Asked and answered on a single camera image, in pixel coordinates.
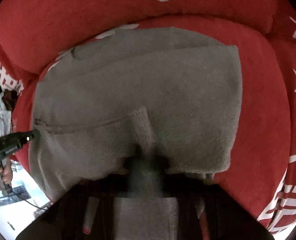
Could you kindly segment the person's left hand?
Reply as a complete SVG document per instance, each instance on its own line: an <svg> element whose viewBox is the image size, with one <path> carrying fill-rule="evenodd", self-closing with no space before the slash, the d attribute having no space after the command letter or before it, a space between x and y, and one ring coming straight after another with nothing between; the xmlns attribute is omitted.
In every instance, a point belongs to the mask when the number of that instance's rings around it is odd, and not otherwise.
<svg viewBox="0 0 296 240"><path fill-rule="evenodd" d="M0 167L0 175L5 184L11 184L13 172L11 168L11 160L7 159L7 165L4 168Z"/></svg>

